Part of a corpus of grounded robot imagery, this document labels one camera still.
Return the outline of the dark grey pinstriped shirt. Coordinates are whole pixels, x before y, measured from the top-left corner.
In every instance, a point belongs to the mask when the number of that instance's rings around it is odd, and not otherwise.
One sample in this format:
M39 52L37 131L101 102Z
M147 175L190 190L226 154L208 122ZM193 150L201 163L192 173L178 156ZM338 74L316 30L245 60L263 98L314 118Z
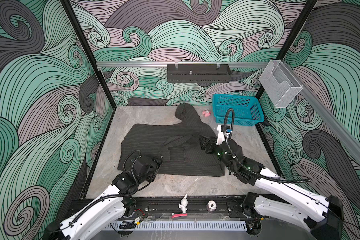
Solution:
M162 162L159 174L180 176L222 177L224 166L216 156L201 149L200 137L216 137L196 109L189 104L177 106L175 125L135 124L121 143L118 170L132 165L129 154L140 151L142 156L154 157Z

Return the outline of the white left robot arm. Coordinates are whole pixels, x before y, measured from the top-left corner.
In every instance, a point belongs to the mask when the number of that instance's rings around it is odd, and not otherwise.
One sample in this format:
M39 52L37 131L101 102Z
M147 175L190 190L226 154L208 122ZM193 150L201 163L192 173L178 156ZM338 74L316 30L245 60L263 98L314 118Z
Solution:
M43 240L90 240L97 233L123 217L141 217L135 213L140 184L152 183L162 165L162 160L151 156L139 156L132 166L118 174L112 183L93 201L71 217L49 224L43 232Z

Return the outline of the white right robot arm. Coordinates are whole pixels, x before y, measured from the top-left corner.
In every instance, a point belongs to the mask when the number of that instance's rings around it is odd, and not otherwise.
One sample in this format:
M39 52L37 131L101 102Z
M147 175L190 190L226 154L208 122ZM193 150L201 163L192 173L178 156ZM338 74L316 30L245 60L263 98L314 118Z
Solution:
M267 200L259 194L248 194L244 206L258 215L296 225L317 240L339 240L344 226L343 203L336 196L324 197L298 186L308 179L286 180L263 164L243 155L234 140L199 137L201 149L214 155L240 182L266 190L283 202Z

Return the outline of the small pink toy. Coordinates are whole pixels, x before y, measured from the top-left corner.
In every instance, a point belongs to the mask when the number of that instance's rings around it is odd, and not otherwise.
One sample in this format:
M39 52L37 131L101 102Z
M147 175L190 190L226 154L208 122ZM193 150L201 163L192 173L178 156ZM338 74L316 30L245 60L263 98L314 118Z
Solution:
M204 117L209 117L211 114L212 114L211 111L208 111L208 110L203 110L203 111L202 111L202 115L203 115Z

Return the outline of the teal plastic basket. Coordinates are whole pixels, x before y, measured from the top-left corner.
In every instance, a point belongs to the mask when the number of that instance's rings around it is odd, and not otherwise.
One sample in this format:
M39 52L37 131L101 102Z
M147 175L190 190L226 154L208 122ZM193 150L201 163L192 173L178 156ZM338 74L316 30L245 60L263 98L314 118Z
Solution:
M217 124L224 123L226 112L229 109L233 109L235 112L235 126L252 127L265 120L260 102L255 97L213 95L213 114Z

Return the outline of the white figurine on pink base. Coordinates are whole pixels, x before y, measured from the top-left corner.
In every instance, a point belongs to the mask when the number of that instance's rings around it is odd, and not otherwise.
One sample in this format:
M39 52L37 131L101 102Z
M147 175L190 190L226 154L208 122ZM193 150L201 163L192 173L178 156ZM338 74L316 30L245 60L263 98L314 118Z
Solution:
M187 199L188 195L185 195L182 199L181 202L179 203L179 209L181 210L180 214L172 214L172 219L181 219L181 218L186 218L188 216L187 214L187 206L188 206L188 199Z

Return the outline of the black perforated metal shelf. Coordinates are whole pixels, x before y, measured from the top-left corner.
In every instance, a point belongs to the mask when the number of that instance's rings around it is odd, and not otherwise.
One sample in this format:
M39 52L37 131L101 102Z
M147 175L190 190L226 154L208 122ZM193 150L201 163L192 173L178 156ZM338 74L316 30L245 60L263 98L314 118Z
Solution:
M229 65L221 64L168 64L169 83L228 83L232 72Z

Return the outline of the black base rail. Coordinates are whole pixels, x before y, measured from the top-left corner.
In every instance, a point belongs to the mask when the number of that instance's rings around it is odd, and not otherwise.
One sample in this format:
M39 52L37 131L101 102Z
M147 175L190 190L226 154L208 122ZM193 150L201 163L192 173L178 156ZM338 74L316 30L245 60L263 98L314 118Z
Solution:
M254 198L258 194L249 193L244 196L217 196L217 197L100 197L99 200L78 200L71 205L69 216L81 217L87 211L109 204L113 200L120 201L122 210L121 219L139 216L143 219L157 219L164 214L172 214L175 219L184 218L189 214L223 214L231 219L249 220L258 222L268 216L257 213L254 209Z

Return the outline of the clear plastic wall holder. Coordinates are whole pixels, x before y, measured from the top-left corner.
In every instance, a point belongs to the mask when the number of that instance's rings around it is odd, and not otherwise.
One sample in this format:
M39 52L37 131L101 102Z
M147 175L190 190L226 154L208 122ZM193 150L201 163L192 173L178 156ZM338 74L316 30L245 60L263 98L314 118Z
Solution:
M293 69L281 60L271 60L259 80L275 108L286 108L303 89Z

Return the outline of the aluminium rail right wall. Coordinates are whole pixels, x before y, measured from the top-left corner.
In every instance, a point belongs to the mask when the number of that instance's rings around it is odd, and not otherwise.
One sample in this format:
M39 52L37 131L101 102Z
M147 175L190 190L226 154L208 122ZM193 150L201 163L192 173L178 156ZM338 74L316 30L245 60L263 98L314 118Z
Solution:
M354 161L360 165L360 143L336 118L335 101L330 90L320 76L306 67L293 70L290 65L287 69L301 84L301 95L311 104L316 113L325 122L327 128L336 137Z

